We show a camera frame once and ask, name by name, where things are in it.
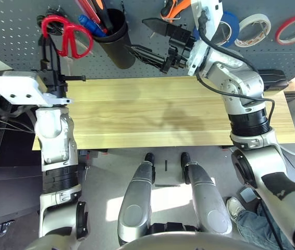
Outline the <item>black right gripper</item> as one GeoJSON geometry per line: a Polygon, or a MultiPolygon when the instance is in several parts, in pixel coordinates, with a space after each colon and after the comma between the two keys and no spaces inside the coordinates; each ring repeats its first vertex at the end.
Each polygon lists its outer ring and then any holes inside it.
{"type": "Polygon", "coordinates": [[[167,58],[142,45],[126,45],[127,51],[142,63],[151,65],[162,73],[167,73],[170,68],[185,68],[196,41],[191,32],[160,18],[146,18],[142,23],[153,32],[169,37],[167,58]]]}

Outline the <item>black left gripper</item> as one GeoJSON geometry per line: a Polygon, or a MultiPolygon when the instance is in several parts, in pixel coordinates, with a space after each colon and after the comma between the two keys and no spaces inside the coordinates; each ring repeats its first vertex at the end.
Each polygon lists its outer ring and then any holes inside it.
{"type": "Polygon", "coordinates": [[[43,80],[47,87],[47,92],[56,97],[66,97],[68,84],[66,81],[86,81],[86,76],[66,76],[60,74],[60,59],[57,48],[51,36],[48,38],[50,47],[51,70],[47,70],[49,63],[46,56],[47,39],[40,38],[41,47],[41,70],[38,71],[38,76],[43,80]]]}

